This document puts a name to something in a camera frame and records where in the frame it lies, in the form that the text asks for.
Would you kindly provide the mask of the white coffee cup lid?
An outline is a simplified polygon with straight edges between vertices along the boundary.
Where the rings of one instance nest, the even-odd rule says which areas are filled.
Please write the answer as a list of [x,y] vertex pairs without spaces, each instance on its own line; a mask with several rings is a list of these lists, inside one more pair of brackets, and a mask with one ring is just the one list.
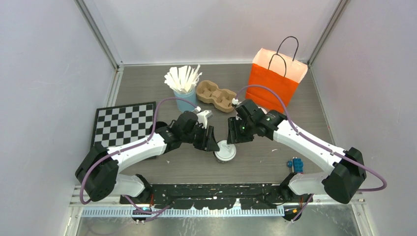
[[234,144],[228,144],[226,140],[219,141],[218,146],[220,151],[215,151],[214,155],[221,157],[235,157],[237,153],[236,146]]

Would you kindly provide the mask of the black paper coffee cup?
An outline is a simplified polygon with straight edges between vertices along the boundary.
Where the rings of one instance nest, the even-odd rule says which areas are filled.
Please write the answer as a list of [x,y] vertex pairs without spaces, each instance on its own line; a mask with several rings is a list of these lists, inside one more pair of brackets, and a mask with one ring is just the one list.
[[220,164],[225,164],[227,162],[230,162],[234,159],[234,157],[221,157],[221,156],[216,156],[216,161]]

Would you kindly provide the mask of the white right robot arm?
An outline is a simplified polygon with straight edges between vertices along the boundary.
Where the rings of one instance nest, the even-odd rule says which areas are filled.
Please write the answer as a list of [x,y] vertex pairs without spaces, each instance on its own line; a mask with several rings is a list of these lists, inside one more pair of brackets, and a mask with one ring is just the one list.
[[270,110],[265,113],[251,99],[232,100],[235,117],[228,118],[228,144],[247,143],[254,135],[284,144],[321,168],[320,173],[291,173],[278,186],[279,195],[288,202],[304,194],[327,194],[347,204],[366,179],[357,165],[363,164],[359,150],[333,146],[291,123],[287,116]]

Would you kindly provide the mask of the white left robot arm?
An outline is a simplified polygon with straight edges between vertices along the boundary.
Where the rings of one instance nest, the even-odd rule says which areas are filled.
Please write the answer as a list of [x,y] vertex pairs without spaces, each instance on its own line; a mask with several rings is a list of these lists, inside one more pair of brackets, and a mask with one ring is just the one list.
[[152,124],[150,129],[154,133],[137,141],[109,148],[94,145],[75,171],[76,179],[84,187],[81,192],[86,192],[93,202],[119,194],[133,197],[140,204],[146,203],[151,191],[145,179],[121,172],[140,161],[178,149],[183,143],[206,152],[220,151],[214,128],[208,124],[211,117],[211,110],[197,114],[186,111],[171,124],[162,121]]

